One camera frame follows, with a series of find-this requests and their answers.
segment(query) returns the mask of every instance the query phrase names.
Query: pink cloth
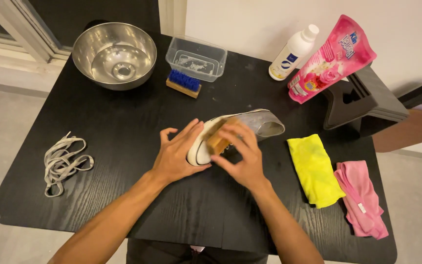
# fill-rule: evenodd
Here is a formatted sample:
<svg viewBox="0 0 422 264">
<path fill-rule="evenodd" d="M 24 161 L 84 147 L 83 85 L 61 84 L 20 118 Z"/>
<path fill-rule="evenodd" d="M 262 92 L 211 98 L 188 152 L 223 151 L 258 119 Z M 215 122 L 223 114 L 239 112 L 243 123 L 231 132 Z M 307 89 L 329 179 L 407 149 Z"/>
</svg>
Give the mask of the pink cloth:
<svg viewBox="0 0 422 264">
<path fill-rule="evenodd" d="M 379 197 L 369 179 L 366 161 L 347 161 L 336 164 L 335 177 L 346 193 L 343 197 L 348 209 L 346 218 L 353 225 L 356 236 L 381 239 L 388 236 L 387 227 L 380 215 Z"/>
</svg>

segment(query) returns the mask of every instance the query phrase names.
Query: forearm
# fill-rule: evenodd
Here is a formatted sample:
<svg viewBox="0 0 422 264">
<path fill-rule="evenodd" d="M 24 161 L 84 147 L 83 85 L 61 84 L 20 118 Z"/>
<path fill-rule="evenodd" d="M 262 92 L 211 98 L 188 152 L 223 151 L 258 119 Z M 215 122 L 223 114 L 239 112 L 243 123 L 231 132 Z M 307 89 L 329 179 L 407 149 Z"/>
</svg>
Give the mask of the forearm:
<svg viewBox="0 0 422 264">
<path fill-rule="evenodd" d="M 252 191 L 283 264 L 323 264 L 308 235 L 286 209 L 266 180 Z"/>
<path fill-rule="evenodd" d="M 150 173 L 144 174 L 131 189 L 76 232 L 49 264 L 106 263 L 165 185 Z"/>
</svg>

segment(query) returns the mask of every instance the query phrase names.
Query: blue bristle brush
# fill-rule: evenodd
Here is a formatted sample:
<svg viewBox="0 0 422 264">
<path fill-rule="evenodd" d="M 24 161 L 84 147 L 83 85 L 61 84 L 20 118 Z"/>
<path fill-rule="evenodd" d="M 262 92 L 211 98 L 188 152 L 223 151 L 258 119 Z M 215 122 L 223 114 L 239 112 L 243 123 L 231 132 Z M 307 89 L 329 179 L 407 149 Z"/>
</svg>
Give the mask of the blue bristle brush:
<svg viewBox="0 0 422 264">
<path fill-rule="evenodd" d="M 166 85 L 193 98 L 198 97 L 201 90 L 200 80 L 187 76 L 176 69 L 170 72 Z"/>
</svg>

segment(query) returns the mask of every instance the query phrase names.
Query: bottle cap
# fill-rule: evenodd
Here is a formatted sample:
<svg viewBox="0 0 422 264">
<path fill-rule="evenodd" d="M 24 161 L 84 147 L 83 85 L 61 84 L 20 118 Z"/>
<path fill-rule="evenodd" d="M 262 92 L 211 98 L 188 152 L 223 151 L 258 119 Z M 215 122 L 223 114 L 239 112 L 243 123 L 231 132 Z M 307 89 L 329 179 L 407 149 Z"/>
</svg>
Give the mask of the bottle cap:
<svg viewBox="0 0 422 264">
<path fill-rule="evenodd" d="M 302 31 L 302 36 L 308 41 L 314 41 L 317 34 L 320 32 L 316 25 L 308 25 L 304 31 Z"/>
</svg>

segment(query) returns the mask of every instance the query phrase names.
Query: floor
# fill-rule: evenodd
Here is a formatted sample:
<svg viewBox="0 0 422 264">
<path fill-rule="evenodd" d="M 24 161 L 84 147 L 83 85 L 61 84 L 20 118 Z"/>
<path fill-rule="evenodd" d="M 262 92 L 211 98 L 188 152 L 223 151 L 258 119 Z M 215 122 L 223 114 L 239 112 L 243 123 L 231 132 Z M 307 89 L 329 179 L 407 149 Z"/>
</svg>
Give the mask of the floor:
<svg viewBox="0 0 422 264">
<path fill-rule="evenodd" d="M 0 183 L 43 103 L 43 98 L 0 92 Z M 378 162 L 397 243 L 397 263 L 422 263 L 422 159 L 378 153 Z M 0 225 L 0 263 L 46 263 L 71 235 Z M 125 263 L 125 254 L 123 243 L 108 263 Z M 280 262 L 270 256 L 268 263 Z"/>
</svg>

